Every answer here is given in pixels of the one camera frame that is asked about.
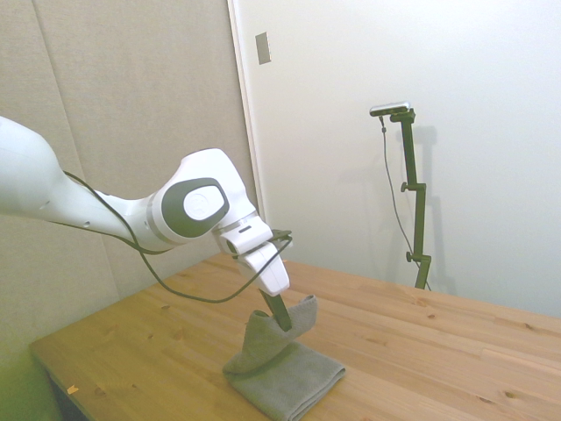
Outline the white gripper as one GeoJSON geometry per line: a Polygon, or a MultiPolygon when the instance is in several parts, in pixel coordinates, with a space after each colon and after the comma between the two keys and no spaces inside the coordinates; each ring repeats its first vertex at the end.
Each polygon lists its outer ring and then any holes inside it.
{"type": "Polygon", "coordinates": [[[240,273],[260,289],[267,308],[275,322],[283,331],[292,329],[292,321],[288,309],[280,293],[290,286],[287,270],[279,255],[279,250],[271,242],[237,259],[240,273]]]}

